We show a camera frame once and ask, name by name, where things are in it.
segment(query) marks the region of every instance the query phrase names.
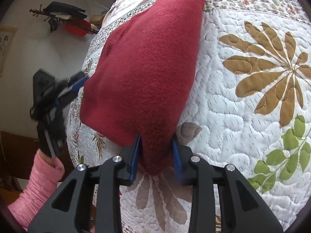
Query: silver bolt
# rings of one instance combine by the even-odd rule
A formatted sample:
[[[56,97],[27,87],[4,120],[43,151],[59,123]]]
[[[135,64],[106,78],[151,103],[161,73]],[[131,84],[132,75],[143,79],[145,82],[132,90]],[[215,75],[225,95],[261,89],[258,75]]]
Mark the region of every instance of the silver bolt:
[[[112,158],[112,160],[113,160],[113,162],[120,162],[121,160],[122,160],[122,157],[121,156],[119,156],[119,155],[117,155],[117,156],[114,156],[113,158]]]
[[[78,171],[82,172],[86,169],[86,165],[85,164],[80,164],[77,166]]]
[[[200,157],[198,157],[198,156],[192,156],[190,159],[192,162],[195,162],[195,163],[200,161]]]
[[[234,166],[234,165],[231,165],[231,164],[227,165],[226,168],[227,168],[227,170],[230,171],[230,172],[233,172],[233,171],[235,170],[235,166]]]

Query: brown flower pattern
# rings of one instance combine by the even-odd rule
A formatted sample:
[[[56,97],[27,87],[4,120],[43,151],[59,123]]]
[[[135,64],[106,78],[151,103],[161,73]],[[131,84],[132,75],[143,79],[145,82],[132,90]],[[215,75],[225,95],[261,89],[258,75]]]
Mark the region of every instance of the brown flower pattern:
[[[157,177],[138,171],[136,180],[132,186],[128,187],[128,191],[135,190],[140,182],[136,196],[137,209],[144,209],[147,206],[151,189],[156,217],[162,230],[165,231],[166,214],[178,224],[186,223],[188,215],[178,198],[191,202],[192,187],[181,188],[176,183],[175,174],[172,170],[168,170]]]
[[[258,57],[232,56],[223,65],[234,74],[249,75],[238,83],[235,91],[237,97],[265,92],[256,106],[256,114],[270,114],[281,102],[279,123],[284,127],[293,119],[295,105],[298,104],[301,108],[304,106],[300,84],[304,81],[310,86],[307,79],[311,79],[311,67],[305,64],[308,60],[306,52],[300,53],[294,59],[296,41],[290,32],[285,34],[283,44],[276,31],[268,24],[262,22],[262,28],[263,31],[260,31],[250,22],[245,22],[246,32],[260,46],[233,34],[224,35],[219,40],[244,53],[273,58],[273,62]]]

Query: pink sleeve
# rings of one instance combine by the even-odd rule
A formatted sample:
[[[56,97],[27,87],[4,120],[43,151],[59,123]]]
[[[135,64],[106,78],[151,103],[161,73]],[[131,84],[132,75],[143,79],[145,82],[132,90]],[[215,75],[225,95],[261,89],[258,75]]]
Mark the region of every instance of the pink sleeve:
[[[20,197],[11,205],[9,210],[16,220],[28,228],[37,212],[57,188],[57,182],[64,175],[62,162],[55,158],[55,166],[45,162],[37,151],[32,166],[29,182]]]

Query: picture frame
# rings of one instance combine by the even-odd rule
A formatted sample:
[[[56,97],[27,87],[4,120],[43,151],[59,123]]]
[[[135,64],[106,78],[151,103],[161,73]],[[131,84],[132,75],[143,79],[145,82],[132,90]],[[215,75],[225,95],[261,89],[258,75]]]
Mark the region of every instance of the picture frame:
[[[16,27],[0,25],[0,77],[3,75],[5,60],[16,32]]]

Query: wooden furniture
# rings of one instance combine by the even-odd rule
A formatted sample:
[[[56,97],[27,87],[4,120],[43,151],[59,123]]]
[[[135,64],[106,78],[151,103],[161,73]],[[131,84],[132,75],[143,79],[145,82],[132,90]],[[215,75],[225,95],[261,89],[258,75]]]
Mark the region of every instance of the wooden furniture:
[[[1,131],[1,141],[4,155],[0,155],[0,177],[1,175],[13,176],[28,180],[35,154],[39,148],[38,140]],[[63,146],[59,159],[65,167],[64,179],[74,169],[67,144]]]
[[[19,191],[8,191],[6,189],[0,188],[0,196],[3,199],[5,205],[10,205],[12,204],[14,201],[17,200],[17,198],[19,197],[21,192]]]

